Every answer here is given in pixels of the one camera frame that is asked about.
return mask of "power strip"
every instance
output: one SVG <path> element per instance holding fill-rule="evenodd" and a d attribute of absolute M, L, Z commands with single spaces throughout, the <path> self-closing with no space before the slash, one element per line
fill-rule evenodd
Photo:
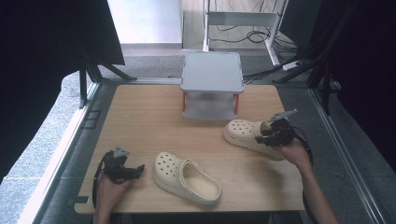
<path fill-rule="evenodd" d="M 300 65 L 302 65 L 302 63 L 300 63 L 299 61 L 292 62 L 292 63 L 287 63 L 287 64 L 283 65 L 283 70 L 289 71 L 290 69 L 293 69 L 293 68 L 298 67 Z"/>

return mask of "gray floor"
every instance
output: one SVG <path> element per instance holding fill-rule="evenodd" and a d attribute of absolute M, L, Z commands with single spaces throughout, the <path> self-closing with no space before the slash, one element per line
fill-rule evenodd
<path fill-rule="evenodd" d="M 123 44 L 122 50 L 126 66 L 118 68 L 131 76 L 141 77 L 139 83 L 179 82 L 187 52 L 181 48 L 180 43 Z M 235 51 L 241 55 L 244 75 L 272 68 L 271 61 L 263 50 Z M 96 94 L 90 100 L 87 115 L 77 129 L 77 138 L 71 142 L 69 152 L 64 155 L 64 162 L 59 167 L 58 174 L 53 177 L 53 184 L 46 186 L 49 190 L 48 197 L 35 223 L 89 223 L 91 220 L 91 216 L 77 214 L 74 203 L 83 200 L 77 198 L 79 186 L 114 91 L 119 84 L 126 83 L 105 68 L 100 67 L 100 70 L 106 81 L 98 86 Z M 280 70 L 254 84 L 272 84 L 271 80 L 286 74 Z M 368 190 L 385 223 L 394 223 L 396 204 L 392 199 L 396 198 L 395 173 L 338 102 L 336 95 L 331 96 L 331 115 L 323 117 L 316 104 L 315 94 L 304 86 L 307 76 L 309 73 L 284 85 L 277 85 L 277 88 L 285 109 L 298 108 L 300 111 L 290 118 L 290 122 L 302 128 L 310 140 L 318 180 L 336 215 L 341 223 L 384 223 L 381 218 L 375 221 L 367 212 L 373 206 L 367 202 L 364 194 Z M 78 113 L 78 87 L 77 73 L 64 79 L 63 90 L 42 128 L 0 186 L 0 223 L 18 222 L 35 187 L 46 174 L 51 158 L 56 156 L 55 149 L 62 147 L 60 143 L 67 127 Z M 335 141 L 334 132 L 329 126 L 336 129 Z"/>

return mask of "metal frame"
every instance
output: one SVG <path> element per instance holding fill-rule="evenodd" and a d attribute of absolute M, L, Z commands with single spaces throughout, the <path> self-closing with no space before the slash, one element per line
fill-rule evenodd
<path fill-rule="evenodd" d="M 101 83 L 92 83 L 88 90 L 87 99 L 92 99 L 94 95 L 97 93 L 99 86 Z M 58 171 L 61 169 L 62 163 L 64 162 L 64 158 L 68 153 L 71 144 L 73 143 L 76 134 L 78 132 L 78 128 L 80 127 L 81 122 L 83 121 L 88 108 L 91 103 L 88 103 L 76 111 L 73 118 L 71 119 L 67 129 L 64 131 L 64 135 L 56 147 L 52 158 L 49 161 L 49 165 L 47 166 L 43 176 L 40 178 L 35 190 L 32 193 L 28 203 L 26 204 L 23 212 L 20 215 L 18 223 L 33 223 L 39 210 L 44 204 L 46 197 L 50 191 L 51 185 L 55 176 L 58 174 Z"/>
<path fill-rule="evenodd" d="M 238 25 L 238 26 L 266 26 L 273 30 L 269 39 L 265 40 L 265 46 L 271 57 L 274 66 L 280 66 L 279 59 L 273 48 L 276 34 L 278 33 L 283 12 L 287 0 L 282 3 L 281 9 L 277 13 L 263 12 L 223 12 L 210 11 L 210 0 L 206 1 L 205 7 L 205 38 L 203 51 L 209 51 L 209 26 L 210 25 Z"/>

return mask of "wrist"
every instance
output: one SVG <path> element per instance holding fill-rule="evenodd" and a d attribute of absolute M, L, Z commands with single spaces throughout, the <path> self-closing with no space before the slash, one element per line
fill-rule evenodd
<path fill-rule="evenodd" d="M 96 211 L 93 214 L 93 224 L 109 223 L 110 216 L 111 216 L 110 209 L 96 207 Z"/>

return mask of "robotic hand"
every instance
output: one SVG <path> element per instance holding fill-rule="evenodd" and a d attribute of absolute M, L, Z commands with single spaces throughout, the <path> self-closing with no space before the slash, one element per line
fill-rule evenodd
<path fill-rule="evenodd" d="M 285 119 L 285 117 L 291 116 L 297 113 L 297 109 L 286 111 L 283 113 L 276 113 L 268 122 L 262 124 L 259 131 L 255 131 L 255 139 L 259 144 L 265 144 L 268 147 L 282 147 L 288 145 L 294 138 L 297 138 L 303 143 L 306 152 L 308 153 L 311 164 L 313 164 L 312 151 L 308 145 L 306 137 L 301 137 L 294 130 L 300 130 L 296 127 L 292 127 L 290 123 Z"/>
<path fill-rule="evenodd" d="M 108 151 L 99 162 L 98 168 L 93 179 L 92 188 L 92 202 L 93 206 L 96 207 L 96 191 L 97 181 L 99 174 L 102 172 L 103 164 L 105 165 L 104 173 L 114 182 L 120 183 L 126 179 L 138 179 L 145 169 L 145 164 L 138 166 L 137 168 L 125 168 L 124 163 L 128 159 L 127 155 L 129 152 L 120 147 Z"/>

